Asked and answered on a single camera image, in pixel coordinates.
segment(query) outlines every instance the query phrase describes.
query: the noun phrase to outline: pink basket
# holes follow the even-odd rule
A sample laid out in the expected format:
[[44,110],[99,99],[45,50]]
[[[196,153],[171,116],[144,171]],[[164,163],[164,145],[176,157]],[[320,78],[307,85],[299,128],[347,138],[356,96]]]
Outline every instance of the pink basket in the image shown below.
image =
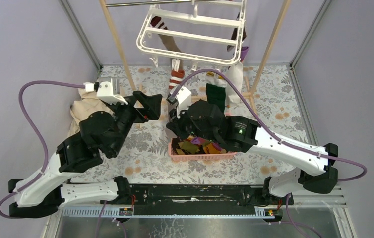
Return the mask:
[[228,160],[231,159],[236,152],[228,152],[226,154],[204,154],[204,155],[177,155],[174,152],[171,143],[168,144],[168,152],[174,161],[190,161],[190,160]]

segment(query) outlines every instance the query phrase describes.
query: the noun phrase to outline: floral tablecloth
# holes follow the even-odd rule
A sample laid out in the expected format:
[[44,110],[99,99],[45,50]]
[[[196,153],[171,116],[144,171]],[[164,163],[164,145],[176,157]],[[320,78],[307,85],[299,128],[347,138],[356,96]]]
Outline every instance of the floral tablecloth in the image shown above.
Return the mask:
[[[131,66],[137,87],[143,84],[147,95],[161,93],[166,97],[169,66],[159,69],[148,66]],[[252,84],[258,66],[245,66],[244,76]],[[120,78],[120,86],[131,94],[122,66],[105,66],[102,77]],[[193,95],[205,95],[204,74],[187,83]],[[255,94],[258,115],[275,132],[307,141],[295,94],[286,66],[266,66]],[[175,162],[168,155],[168,140],[164,128],[167,108],[162,107],[159,121],[150,121],[140,128],[133,126],[120,154],[104,158],[103,164],[74,177],[72,182],[100,182],[123,175],[130,183],[205,183],[205,184],[262,184],[267,176],[276,176],[294,167],[276,159],[257,154],[238,153],[233,159],[220,161]],[[252,118],[243,105],[228,108],[226,113]]]

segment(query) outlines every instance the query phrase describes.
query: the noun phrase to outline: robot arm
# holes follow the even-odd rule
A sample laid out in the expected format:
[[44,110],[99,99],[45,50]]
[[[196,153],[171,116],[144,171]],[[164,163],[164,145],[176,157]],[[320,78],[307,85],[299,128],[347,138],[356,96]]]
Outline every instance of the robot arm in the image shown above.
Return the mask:
[[267,155],[297,167],[283,175],[266,178],[263,197],[285,197],[297,190],[326,194],[337,184],[333,161],[320,156],[337,157],[336,145],[313,146],[278,135],[282,142],[319,154],[311,155],[276,141],[257,121],[242,116],[225,116],[217,106],[203,100],[190,104],[191,92],[185,87],[177,93],[174,101],[169,102],[169,137],[187,139],[190,135],[198,136],[219,143],[227,151]]
[[[146,96],[134,91],[132,96],[122,97],[118,95],[118,81],[110,77],[95,84],[85,84],[85,87],[87,91],[97,91],[98,98],[114,114],[94,112],[81,121],[80,132],[57,147],[39,179],[14,196],[15,202],[9,206],[11,217],[39,218],[69,204],[129,198],[128,181],[121,176],[102,183],[65,182],[101,164],[100,151],[107,158],[116,157],[134,123],[159,118],[162,95]],[[137,101],[143,108],[134,107]],[[17,192],[40,172],[41,169],[26,179],[11,179],[9,192]]]

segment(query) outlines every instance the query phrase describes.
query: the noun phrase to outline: wooden clothes rack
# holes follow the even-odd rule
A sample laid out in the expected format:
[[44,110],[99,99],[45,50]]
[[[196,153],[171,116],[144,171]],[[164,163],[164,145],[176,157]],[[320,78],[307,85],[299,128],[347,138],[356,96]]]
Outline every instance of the wooden clothes rack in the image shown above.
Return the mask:
[[[105,3],[105,0],[99,0],[99,3],[101,5],[102,11],[104,12],[105,20],[107,21],[108,27],[110,29],[111,35],[112,35],[113,40],[114,40],[114,44],[116,45],[116,48],[117,48],[117,50],[119,52],[119,55],[120,55],[120,58],[123,62],[123,67],[124,67],[125,73],[127,75],[127,79],[130,83],[131,89],[133,91],[135,91],[135,90],[137,90],[136,85],[134,83],[133,77],[132,77],[130,69],[128,67],[127,59],[125,58],[124,50],[121,46],[121,42],[120,42],[119,35],[117,33],[116,26],[114,25],[114,22],[111,18],[111,15],[110,15],[110,11],[108,9],[109,7],[112,7],[113,5],[112,4],[107,5]],[[278,18],[277,18],[276,23],[273,27],[272,34],[270,36],[269,42],[267,43],[266,50],[265,50],[263,58],[261,60],[261,64],[258,68],[257,76],[254,79],[254,82],[253,82],[252,86],[250,86],[250,82],[249,82],[248,77],[247,76],[244,77],[244,81],[245,81],[245,84],[246,84],[246,87],[247,87],[247,92],[243,92],[242,95],[245,97],[245,99],[248,99],[250,101],[250,105],[256,113],[257,113],[257,109],[255,107],[254,94],[257,91],[257,85],[260,82],[260,78],[263,74],[264,67],[266,66],[266,63],[269,59],[269,56],[270,56],[270,53],[272,51],[274,42],[276,41],[276,38],[279,34],[279,30],[282,26],[283,20],[285,18],[286,12],[288,11],[290,3],[291,3],[291,0],[283,0],[282,7],[279,11]],[[139,89],[141,91],[143,90],[143,85],[142,84],[139,86]],[[193,102],[198,101],[200,99],[206,99],[206,96],[193,96],[191,98],[191,100]],[[166,105],[166,103],[167,103],[166,100],[163,99],[161,104]]]

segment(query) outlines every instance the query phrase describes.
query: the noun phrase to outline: silver bar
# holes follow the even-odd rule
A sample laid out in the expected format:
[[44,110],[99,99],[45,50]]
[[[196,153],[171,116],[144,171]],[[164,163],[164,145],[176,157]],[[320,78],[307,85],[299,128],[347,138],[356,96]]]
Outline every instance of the silver bar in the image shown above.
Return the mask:
[[[202,1],[217,1],[217,0],[195,0],[195,2],[202,2]],[[156,4],[186,3],[186,2],[191,2],[191,0],[165,0],[165,1],[126,2],[126,3],[105,4],[105,6],[106,7],[141,6],[141,5],[156,5]]]

